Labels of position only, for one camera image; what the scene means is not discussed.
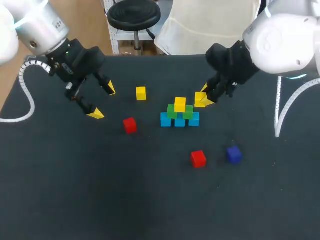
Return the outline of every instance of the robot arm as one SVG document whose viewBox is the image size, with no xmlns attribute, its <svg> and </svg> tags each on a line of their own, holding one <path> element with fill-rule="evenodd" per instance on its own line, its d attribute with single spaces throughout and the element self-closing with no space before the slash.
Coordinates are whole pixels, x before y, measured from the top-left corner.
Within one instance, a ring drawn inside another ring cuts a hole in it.
<svg viewBox="0 0 320 240">
<path fill-rule="evenodd" d="M 0 33 L 0 66 L 17 54 L 19 38 L 33 55 L 47 58 L 47 63 L 26 62 L 22 66 L 23 72 L 31 65 L 48 66 L 45 70 L 50 69 L 51 76 L 58 75 L 67 84 L 65 96 L 70 101 L 75 101 L 86 115 L 103 118 L 95 106 L 80 96 L 80 88 L 88 76 L 93 75 L 107 94 L 116 93 L 110 78 L 101 70 L 105 55 L 98 47 L 85 49 L 77 39 L 70 41 L 69 28 L 49 0 L 0 0 Z"/>
<path fill-rule="evenodd" d="M 245 84 L 259 70 L 284 77 L 320 73 L 320 1 L 274 0 L 231 48 L 214 44 L 207 62 L 217 71 L 202 92 L 202 103 L 217 103 L 236 85 Z"/>
</svg>

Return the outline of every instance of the white cloth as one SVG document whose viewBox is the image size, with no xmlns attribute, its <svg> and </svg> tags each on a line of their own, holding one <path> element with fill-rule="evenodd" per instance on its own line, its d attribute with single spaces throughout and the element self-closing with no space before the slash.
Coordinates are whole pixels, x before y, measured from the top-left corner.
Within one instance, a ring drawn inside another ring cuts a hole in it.
<svg viewBox="0 0 320 240">
<path fill-rule="evenodd" d="M 154 43 L 167 55 L 205 54 L 215 43 L 230 48 L 242 40 L 260 5 L 261 0 L 173 0 Z"/>
</svg>

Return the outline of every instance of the wooden floor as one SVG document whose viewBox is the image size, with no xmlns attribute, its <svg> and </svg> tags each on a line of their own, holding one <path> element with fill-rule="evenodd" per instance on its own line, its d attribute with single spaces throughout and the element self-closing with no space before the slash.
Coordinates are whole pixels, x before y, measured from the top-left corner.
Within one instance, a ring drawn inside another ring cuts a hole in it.
<svg viewBox="0 0 320 240">
<path fill-rule="evenodd" d="M 50 0 L 50 2 L 69 26 L 69 39 L 78 39 L 85 48 L 99 46 L 105 55 L 112 55 L 108 23 L 100 0 Z M 20 43 L 15 59 L 0 67 L 0 110 L 27 55 L 31 53 Z"/>
</svg>

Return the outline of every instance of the white cable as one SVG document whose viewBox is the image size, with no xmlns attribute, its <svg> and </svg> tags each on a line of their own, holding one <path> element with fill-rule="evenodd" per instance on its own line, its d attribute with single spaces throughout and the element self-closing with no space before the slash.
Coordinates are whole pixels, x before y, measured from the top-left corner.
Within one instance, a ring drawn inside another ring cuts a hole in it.
<svg viewBox="0 0 320 240">
<path fill-rule="evenodd" d="M 275 137 L 278 138 L 280 136 L 281 127 L 284 123 L 285 117 L 287 112 L 289 111 L 289 108 L 294 103 L 294 101 L 299 97 L 300 94 L 302 94 L 305 90 L 320 84 L 320 78 L 317 78 L 315 80 L 309 81 L 298 88 L 297 91 L 292 94 L 292 96 L 289 98 L 289 100 L 286 102 L 280 117 L 279 116 L 279 108 L 280 108 L 280 97 L 281 97 L 281 81 L 282 77 L 278 77 L 278 84 L 276 89 L 276 101 L 275 101 L 275 113 L 274 113 L 274 130 L 275 130 Z"/>
<path fill-rule="evenodd" d="M 48 66 L 47 64 L 41 62 L 41 61 L 28 61 L 25 64 L 22 65 L 22 67 L 20 68 L 20 72 L 19 72 L 19 83 L 22 87 L 22 90 L 24 91 L 26 97 L 28 98 L 29 102 L 30 102 L 30 111 L 27 115 L 20 117 L 20 118 L 16 118 L 16 119 L 2 119 L 0 118 L 0 123 L 18 123 L 18 122 L 22 122 L 24 120 L 29 119 L 35 112 L 36 109 L 36 105 L 35 105 L 35 101 L 32 98 L 26 84 L 25 84 L 25 79 L 24 79 L 24 74 L 25 71 L 28 67 L 33 66 L 33 65 L 37 65 L 42 67 L 48 74 L 50 73 L 51 67 Z"/>
</svg>

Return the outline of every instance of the black stool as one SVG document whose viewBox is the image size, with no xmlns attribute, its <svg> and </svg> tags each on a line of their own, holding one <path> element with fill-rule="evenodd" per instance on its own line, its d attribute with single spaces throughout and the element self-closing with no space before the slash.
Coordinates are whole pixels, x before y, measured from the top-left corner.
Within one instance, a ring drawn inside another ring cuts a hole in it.
<svg viewBox="0 0 320 240">
<path fill-rule="evenodd" d="M 138 31 L 146 30 L 154 40 L 156 37 L 149 28 L 159 22 L 161 11 L 153 0 L 124 0 L 109 9 L 107 18 L 115 29 L 134 32 L 134 49 L 142 55 Z"/>
</svg>

